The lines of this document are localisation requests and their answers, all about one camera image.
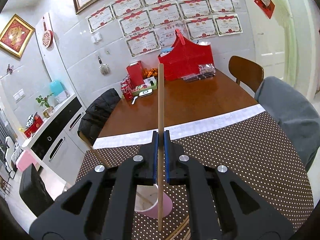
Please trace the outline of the pink towel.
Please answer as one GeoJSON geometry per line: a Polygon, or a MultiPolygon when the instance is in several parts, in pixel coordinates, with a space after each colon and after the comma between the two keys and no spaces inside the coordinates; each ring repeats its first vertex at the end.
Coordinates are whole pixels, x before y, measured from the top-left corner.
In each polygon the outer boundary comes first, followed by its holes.
{"type": "Polygon", "coordinates": [[[36,166],[37,161],[30,151],[24,150],[16,160],[16,167],[19,171],[23,172],[31,164],[36,166]]]}

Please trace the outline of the red cola can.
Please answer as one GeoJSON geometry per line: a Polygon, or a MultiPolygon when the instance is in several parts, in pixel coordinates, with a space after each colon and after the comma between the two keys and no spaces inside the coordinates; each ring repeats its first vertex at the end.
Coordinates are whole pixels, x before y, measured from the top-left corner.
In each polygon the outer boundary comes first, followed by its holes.
{"type": "Polygon", "coordinates": [[[127,83],[121,84],[121,92],[126,101],[130,101],[133,98],[130,85],[128,85],[127,83]]]}

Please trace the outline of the chair with black jacket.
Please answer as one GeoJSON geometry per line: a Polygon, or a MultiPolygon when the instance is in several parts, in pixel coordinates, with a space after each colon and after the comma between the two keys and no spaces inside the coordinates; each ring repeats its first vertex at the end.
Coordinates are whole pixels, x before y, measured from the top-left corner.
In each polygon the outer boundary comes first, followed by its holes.
{"type": "Polygon", "coordinates": [[[93,146],[119,101],[120,96],[114,88],[105,91],[96,98],[81,118],[78,136],[83,135],[93,146]]]}

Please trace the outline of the brown polka dot tablecloth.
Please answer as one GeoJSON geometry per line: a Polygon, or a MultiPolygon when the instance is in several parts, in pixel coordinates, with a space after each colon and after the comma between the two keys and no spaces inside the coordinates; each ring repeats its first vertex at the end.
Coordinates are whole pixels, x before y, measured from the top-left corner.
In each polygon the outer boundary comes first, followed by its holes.
{"type": "MultiPolygon", "coordinates": [[[[195,124],[195,135],[176,138],[171,132],[184,136],[182,125],[170,129],[174,143],[184,152],[209,167],[225,165],[260,194],[292,224],[297,231],[313,211],[313,196],[305,167],[291,142],[267,112],[240,122],[231,121],[235,114],[214,119],[214,130],[199,133],[202,125],[195,124]]],[[[152,130],[103,139],[98,148],[101,158],[110,166],[118,166],[138,153],[138,147],[151,142],[152,130]]],[[[135,213],[132,239],[169,239],[186,220],[188,204],[185,186],[164,184],[164,192],[172,199],[173,210],[163,220],[163,231],[157,231],[157,220],[135,213]]]]}

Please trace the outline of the red diamond door decoration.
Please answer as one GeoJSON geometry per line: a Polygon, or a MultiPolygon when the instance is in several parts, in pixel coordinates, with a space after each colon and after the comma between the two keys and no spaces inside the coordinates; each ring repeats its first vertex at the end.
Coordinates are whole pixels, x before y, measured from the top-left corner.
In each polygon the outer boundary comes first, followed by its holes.
{"type": "Polygon", "coordinates": [[[275,9],[275,5],[272,0],[254,0],[254,2],[269,19],[272,18],[275,9]]]}

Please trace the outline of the green door curtain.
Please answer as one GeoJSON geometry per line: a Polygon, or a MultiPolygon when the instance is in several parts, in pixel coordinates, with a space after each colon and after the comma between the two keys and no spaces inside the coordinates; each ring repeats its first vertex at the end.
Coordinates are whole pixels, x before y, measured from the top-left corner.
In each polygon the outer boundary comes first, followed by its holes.
{"type": "Polygon", "coordinates": [[[298,24],[305,11],[303,0],[271,0],[276,9],[276,21],[284,28],[285,70],[284,80],[292,86],[298,86],[299,69],[302,62],[302,27],[298,24]]]}

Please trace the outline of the hanging brush on wall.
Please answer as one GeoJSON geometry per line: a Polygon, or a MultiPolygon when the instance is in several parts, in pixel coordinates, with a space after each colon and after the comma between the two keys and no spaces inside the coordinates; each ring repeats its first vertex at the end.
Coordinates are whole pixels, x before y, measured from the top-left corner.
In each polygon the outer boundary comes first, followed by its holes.
{"type": "Polygon", "coordinates": [[[108,64],[103,64],[102,60],[100,57],[98,57],[98,62],[100,64],[99,70],[102,75],[107,75],[110,72],[110,68],[108,64]]]}

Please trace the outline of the white black sideboard cabinet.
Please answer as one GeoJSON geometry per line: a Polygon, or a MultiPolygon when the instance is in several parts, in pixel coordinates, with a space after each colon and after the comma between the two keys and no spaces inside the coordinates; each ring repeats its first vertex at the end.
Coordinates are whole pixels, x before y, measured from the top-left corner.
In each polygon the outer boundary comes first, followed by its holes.
{"type": "Polygon", "coordinates": [[[85,114],[76,95],[57,105],[54,113],[22,144],[37,162],[51,169],[61,179],[73,185],[88,150],[78,136],[81,118],[85,114]]]}

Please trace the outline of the wooden chopstick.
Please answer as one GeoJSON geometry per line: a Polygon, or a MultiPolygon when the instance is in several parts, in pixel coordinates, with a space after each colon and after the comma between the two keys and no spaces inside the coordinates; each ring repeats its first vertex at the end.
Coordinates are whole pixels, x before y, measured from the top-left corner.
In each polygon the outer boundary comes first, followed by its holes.
{"type": "Polygon", "coordinates": [[[158,165],[157,165],[157,182],[158,182],[158,231],[162,231],[163,218],[163,165],[164,165],[164,65],[158,67],[158,165]]]}
{"type": "Polygon", "coordinates": [[[189,216],[166,238],[166,240],[173,240],[189,223],[189,216]]]}
{"type": "Polygon", "coordinates": [[[110,168],[110,165],[108,165],[108,163],[106,162],[106,160],[104,158],[102,158],[99,153],[97,152],[97,150],[95,150],[93,148],[93,146],[91,145],[90,141],[83,135],[83,133],[80,131],[78,133],[78,136],[81,138],[81,140],[88,146],[88,148],[90,149],[90,151],[92,151],[94,153],[94,155],[96,156],[96,158],[107,168],[110,168]]]}
{"type": "Polygon", "coordinates": [[[187,233],[185,234],[185,236],[183,237],[183,240],[189,240],[191,237],[191,231],[190,229],[187,231],[187,233]]]}

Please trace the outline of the red basket on cabinet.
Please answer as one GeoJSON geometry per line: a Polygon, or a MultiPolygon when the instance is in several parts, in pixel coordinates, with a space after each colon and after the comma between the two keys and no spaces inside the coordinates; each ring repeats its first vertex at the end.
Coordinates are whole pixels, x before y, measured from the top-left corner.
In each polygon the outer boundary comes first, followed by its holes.
{"type": "Polygon", "coordinates": [[[37,113],[29,116],[25,127],[24,134],[27,138],[30,138],[43,124],[41,116],[37,113]]]}

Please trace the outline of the pink cylindrical cup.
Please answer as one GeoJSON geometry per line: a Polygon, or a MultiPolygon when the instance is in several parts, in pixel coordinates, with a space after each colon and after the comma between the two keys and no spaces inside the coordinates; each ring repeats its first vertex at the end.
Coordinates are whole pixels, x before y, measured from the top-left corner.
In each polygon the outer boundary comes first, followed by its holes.
{"type": "MultiPolygon", "coordinates": [[[[163,193],[162,217],[167,217],[173,208],[170,197],[163,193]]],[[[153,186],[138,185],[135,200],[135,212],[150,218],[158,217],[158,185],[153,186]]]]}

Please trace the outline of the red basket box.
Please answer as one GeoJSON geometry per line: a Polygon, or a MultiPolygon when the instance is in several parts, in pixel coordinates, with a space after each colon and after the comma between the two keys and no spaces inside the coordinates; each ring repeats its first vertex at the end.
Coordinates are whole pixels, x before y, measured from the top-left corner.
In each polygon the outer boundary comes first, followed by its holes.
{"type": "Polygon", "coordinates": [[[199,65],[213,64],[213,54],[210,45],[199,45],[185,38],[180,30],[175,30],[176,40],[171,46],[171,52],[158,60],[163,64],[165,81],[174,81],[182,77],[199,74],[199,65]]]}

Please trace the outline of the small potted plant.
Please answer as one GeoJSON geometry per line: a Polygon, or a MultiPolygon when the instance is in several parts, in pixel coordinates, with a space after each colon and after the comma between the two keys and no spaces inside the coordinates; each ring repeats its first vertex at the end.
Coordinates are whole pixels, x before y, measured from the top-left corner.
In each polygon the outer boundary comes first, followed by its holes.
{"type": "Polygon", "coordinates": [[[45,118],[49,118],[54,111],[54,107],[50,105],[50,103],[48,102],[49,98],[53,95],[53,93],[50,93],[49,95],[42,97],[41,95],[39,95],[35,100],[37,101],[37,103],[41,106],[41,107],[45,107],[45,109],[43,110],[43,116],[45,118]]]}

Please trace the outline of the teal humidifier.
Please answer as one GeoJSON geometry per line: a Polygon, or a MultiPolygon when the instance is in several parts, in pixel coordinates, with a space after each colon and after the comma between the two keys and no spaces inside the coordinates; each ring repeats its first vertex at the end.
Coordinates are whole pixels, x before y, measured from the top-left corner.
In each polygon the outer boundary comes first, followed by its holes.
{"type": "Polygon", "coordinates": [[[58,103],[64,102],[69,97],[68,91],[59,80],[50,83],[50,90],[58,103]]]}

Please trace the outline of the red tall box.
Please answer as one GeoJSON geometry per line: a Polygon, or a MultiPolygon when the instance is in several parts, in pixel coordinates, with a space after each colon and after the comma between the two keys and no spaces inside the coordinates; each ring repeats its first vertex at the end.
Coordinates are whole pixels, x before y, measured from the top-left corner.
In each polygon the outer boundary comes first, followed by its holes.
{"type": "Polygon", "coordinates": [[[144,84],[144,80],[143,80],[144,68],[141,61],[136,61],[128,65],[126,70],[130,77],[130,81],[133,88],[136,88],[137,86],[144,84]]]}

